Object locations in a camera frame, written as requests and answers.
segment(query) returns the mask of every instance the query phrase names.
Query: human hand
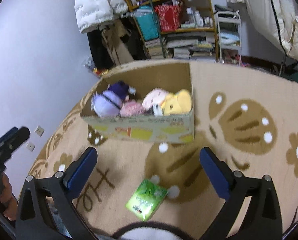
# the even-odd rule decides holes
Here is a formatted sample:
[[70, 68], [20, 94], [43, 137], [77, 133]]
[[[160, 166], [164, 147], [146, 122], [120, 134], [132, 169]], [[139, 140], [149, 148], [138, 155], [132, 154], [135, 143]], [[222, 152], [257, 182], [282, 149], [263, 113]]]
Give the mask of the human hand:
[[12, 195], [12, 186], [9, 183], [9, 178], [5, 173], [2, 174], [2, 183], [4, 185], [4, 189], [0, 195], [0, 201], [1, 203], [8, 203], [8, 207], [3, 212], [3, 215], [12, 221], [17, 218], [18, 202]]

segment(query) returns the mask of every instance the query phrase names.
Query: jacket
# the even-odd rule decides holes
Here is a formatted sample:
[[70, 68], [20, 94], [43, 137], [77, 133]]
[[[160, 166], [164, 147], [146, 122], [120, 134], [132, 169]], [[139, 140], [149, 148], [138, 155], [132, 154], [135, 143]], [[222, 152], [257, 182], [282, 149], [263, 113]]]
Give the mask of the jacket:
[[128, 11], [124, 0], [76, 0], [74, 8], [81, 33], [96, 30], [99, 25], [108, 25]]

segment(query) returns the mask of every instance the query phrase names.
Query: electrical socket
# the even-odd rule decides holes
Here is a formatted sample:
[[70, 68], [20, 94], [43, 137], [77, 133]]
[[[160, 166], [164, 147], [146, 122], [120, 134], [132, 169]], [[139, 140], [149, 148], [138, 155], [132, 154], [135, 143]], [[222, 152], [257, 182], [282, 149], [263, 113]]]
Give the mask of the electrical socket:
[[36, 147], [32, 142], [27, 143], [27, 149], [31, 152], [33, 152], [34, 147]]
[[43, 133], [44, 133], [44, 129], [39, 125], [36, 128], [35, 133], [41, 137], [43, 135]]

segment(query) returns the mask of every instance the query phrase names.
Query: green tissue packet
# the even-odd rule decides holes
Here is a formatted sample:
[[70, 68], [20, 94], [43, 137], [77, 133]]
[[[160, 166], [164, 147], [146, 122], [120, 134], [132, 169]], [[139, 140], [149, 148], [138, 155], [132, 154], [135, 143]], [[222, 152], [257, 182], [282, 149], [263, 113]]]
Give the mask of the green tissue packet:
[[168, 190], [165, 188], [144, 179], [125, 207], [142, 221], [147, 221], [155, 213], [167, 193]]

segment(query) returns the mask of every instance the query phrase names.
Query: stuffed animal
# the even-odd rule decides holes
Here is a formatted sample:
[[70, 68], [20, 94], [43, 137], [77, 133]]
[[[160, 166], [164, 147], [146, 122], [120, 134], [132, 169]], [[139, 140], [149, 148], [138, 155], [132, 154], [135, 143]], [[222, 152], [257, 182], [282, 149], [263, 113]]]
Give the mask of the stuffed animal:
[[182, 89], [176, 94], [168, 94], [161, 105], [163, 115], [183, 114], [191, 110], [191, 95], [188, 90]]
[[156, 88], [145, 96], [144, 100], [142, 101], [142, 106], [148, 111], [155, 103], [161, 105], [168, 94], [168, 91], [161, 88]]
[[120, 116], [141, 115], [144, 113], [145, 109], [143, 106], [135, 100], [126, 102], [120, 110]]
[[108, 90], [101, 94], [96, 93], [91, 100], [91, 109], [99, 117], [117, 116], [124, 101], [129, 100], [128, 91], [130, 87], [123, 81], [118, 81], [108, 86]]

